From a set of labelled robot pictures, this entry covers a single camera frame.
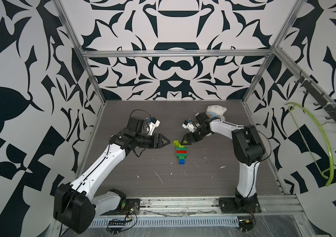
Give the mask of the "long lime lego brick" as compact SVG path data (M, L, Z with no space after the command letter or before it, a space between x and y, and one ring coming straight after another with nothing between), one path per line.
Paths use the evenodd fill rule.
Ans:
M176 147L176 151L186 151L187 147Z

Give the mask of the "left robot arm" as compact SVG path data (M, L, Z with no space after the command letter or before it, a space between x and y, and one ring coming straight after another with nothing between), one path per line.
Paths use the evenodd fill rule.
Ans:
M61 184L54 194L53 217L77 234L83 233L98 215L120 208L125 194L110 189L95 194L111 171L135 148L159 149L170 144L161 133L137 133L122 129L113 135L105 151L80 177Z

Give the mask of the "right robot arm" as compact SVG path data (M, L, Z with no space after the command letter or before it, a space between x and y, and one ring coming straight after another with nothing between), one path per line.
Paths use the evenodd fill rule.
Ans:
M257 173L260 163L264 160L263 155L266 153L266 148L255 126L233 124L220 117L199 113L195 121L185 120L182 127L189 130L189 133L185 134L181 140L182 145L191 145L214 133L232 140L234 154L240 165L239 182L235 196L220 198L219 205L222 212L255 211L259 206L256 191Z

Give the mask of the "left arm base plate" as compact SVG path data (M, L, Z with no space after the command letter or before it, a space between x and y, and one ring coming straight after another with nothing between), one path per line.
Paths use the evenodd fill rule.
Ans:
M106 212L104 215L126 215L126 213L131 210L138 214L140 210L140 202L141 200L139 198L126 198L121 201L121 204L117 209Z

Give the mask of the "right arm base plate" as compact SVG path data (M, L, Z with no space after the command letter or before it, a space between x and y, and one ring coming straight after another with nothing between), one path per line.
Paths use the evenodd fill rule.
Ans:
M243 198L236 196L231 198L221 197L219 199L219 206L222 213L261 213L261 206L256 195Z

